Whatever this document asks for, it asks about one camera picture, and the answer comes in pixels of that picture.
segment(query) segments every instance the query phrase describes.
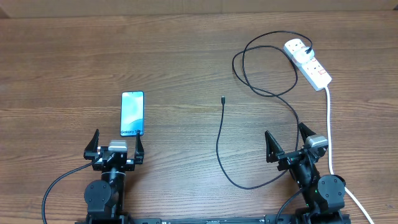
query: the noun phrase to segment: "wood grain surface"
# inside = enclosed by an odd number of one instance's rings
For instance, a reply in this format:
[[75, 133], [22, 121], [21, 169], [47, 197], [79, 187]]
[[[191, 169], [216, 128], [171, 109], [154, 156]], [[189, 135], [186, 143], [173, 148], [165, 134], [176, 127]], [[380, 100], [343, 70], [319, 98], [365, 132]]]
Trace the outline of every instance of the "wood grain surface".
[[6, 19], [6, 18], [8, 18], [8, 17], [9, 17], [9, 16], [7, 15], [6, 12], [4, 12], [4, 9], [2, 8], [1, 2], [0, 2], [0, 19]]
[[[276, 213], [298, 190], [289, 175], [241, 190], [225, 178], [215, 154], [221, 95], [220, 156], [234, 181], [253, 186], [279, 173], [265, 161], [265, 130], [294, 150], [292, 112], [278, 99], [255, 95], [231, 70], [234, 54], [272, 30], [313, 40], [317, 59], [333, 77], [335, 173], [376, 223], [396, 223], [397, 22], [394, 11], [0, 20], [0, 223], [42, 223], [45, 190], [87, 163], [83, 149], [95, 129], [100, 145], [120, 139], [120, 96], [129, 90], [146, 95], [146, 157], [126, 182], [125, 209], [134, 217]], [[282, 47], [292, 38], [274, 34], [257, 44]], [[294, 82], [278, 51], [249, 52], [246, 63], [258, 87], [281, 92]], [[302, 122], [326, 134], [324, 91], [314, 91], [299, 73], [297, 86], [283, 97]], [[127, 140], [134, 145], [134, 138]], [[326, 155], [317, 164], [322, 175], [327, 161]], [[59, 182], [47, 200], [49, 223], [84, 219], [83, 191], [99, 177], [85, 169]], [[345, 202], [353, 223], [366, 223], [347, 195]], [[303, 205], [298, 197], [285, 212]]]
[[10, 18], [393, 10], [398, 0], [0, 0]]

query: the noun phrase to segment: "plug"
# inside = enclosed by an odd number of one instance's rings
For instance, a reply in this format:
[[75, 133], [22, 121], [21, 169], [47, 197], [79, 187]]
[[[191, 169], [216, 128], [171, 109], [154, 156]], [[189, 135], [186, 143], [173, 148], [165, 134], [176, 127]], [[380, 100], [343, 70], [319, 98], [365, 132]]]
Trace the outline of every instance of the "plug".
[[300, 39], [296, 38], [286, 42], [286, 44], [284, 45], [284, 50], [287, 55], [292, 58], [294, 53], [304, 47], [305, 45], [303, 44], [303, 42]]
[[312, 49], [307, 52], [309, 48], [300, 39], [290, 40], [284, 45], [285, 52], [297, 67], [309, 62], [315, 56], [315, 52]]

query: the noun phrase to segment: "robotic arm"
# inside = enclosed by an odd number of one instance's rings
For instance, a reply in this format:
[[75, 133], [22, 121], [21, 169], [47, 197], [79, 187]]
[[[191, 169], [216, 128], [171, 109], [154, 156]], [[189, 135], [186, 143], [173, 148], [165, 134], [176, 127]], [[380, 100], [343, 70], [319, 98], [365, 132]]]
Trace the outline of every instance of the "robotic arm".
[[338, 175], [320, 177], [315, 163], [325, 155], [328, 140], [315, 134], [303, 123], [299, 124], [305, 144], [294, 152], [285, 153], [269, 131], [266, 131], [267, 162], [278, 162], [278, 170], [289, 170], [297, 182], [307, 207], [294, 215], [265, 215], [259, 218], [209, 218], [161, 220], [159, 218], [131, 218], [123, 212], [124, 179], [126, 171], [134, 171], [144, 162], [144, 148], [139, 134], [136, 137], [134, 158], [127, 158], [127, 142], [113, 140], [109, 146], [98, 147], [99, 131], [87, 145], [84, 158], [97, 162], [93, 169], [101, 171], [101, 180], [90, 183], [85, 190], [87, 216], [85, 222], [75, 224], [351, 224], [349, 215], [342, 215], [345, 181]]

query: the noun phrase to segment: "phone screen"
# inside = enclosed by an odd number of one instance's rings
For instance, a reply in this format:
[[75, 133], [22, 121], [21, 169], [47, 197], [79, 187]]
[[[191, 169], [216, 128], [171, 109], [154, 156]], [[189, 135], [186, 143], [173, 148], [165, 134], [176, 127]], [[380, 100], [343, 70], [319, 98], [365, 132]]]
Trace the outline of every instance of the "phone screen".
[[122, 93], [120, 135], [144, 135], [144, 92], [131, 91]]

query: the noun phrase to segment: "white cable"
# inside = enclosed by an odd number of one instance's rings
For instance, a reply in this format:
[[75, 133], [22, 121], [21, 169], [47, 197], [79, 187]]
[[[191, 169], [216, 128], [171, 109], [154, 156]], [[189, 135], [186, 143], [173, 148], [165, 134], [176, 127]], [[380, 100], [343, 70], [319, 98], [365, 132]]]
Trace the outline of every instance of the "white cable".
[[[327, 129], [328, 129], [328, 155], [329, 155], [329, 171], [330, 174], [333, 175], [335, 174], [333, 172], [333, 164], [332, 164], [332, 159], [331, 159], [331, 131], [330, 131], [330, 92], [329, 88], [326, 86], [326, 101], [327, 101], [327, 106], [326, 106], [326, 123], [327, 123]], [[366, 212], [365, 208], [361, 205], [361, 203], [356, 199], [356, 197], [351, 193], [347, 188], [346, 192], [347, 194], [354, 200], [354, 202], [357, 204], [357, 206], [361, 209], [361, 211], [365, 214], [366, 218], [368, 219], [370, 224], [374, 224], [372, 218], [369, 216], [369, 214]]]

